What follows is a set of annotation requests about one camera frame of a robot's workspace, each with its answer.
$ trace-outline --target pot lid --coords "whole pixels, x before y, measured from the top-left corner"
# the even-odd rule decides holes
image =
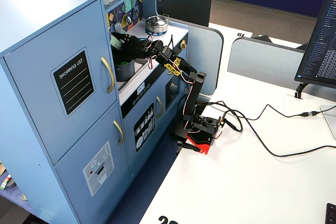
[[[169,23],[169,20],[163,16],[153,16],[146,19],[146,24],[150,27],[165,27]]]

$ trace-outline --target monitor stand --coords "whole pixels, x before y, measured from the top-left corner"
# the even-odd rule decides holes
[[[327,110],[333,107],[333,105],[321,105],[321,110]],[[336,139],[336,109],[323,112],[324,118],[327,121],[327,124],[333,134],[334,138]]]

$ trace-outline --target number label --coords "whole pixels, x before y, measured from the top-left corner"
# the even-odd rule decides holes
[[[159,218],[159,221],[163,221],[161,224],[178,224],[176,221],[174,220],[171,220],[169,223],[168,223],[168,218],[166,216],[161,216]]]

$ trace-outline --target screen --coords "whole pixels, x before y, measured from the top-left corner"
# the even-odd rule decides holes
[[[211,0],[156,0],[158,14],[209,26]]]
[[[336,0],[324,1],[295,80],[336,88]]]

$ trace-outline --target yellow label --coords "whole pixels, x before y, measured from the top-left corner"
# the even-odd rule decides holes
[[[176,58],[176,59],[174,60],[174,63],[175,63],[177,66],[180,65],[180,62],[181,62],[181,59],[180,59],[180,58]]]
[[[181,73],[178,72],[172,65],[166,64],[164,65],[166,69],[168,69],[171,73],[173,73],[176,76],[179,76]]]

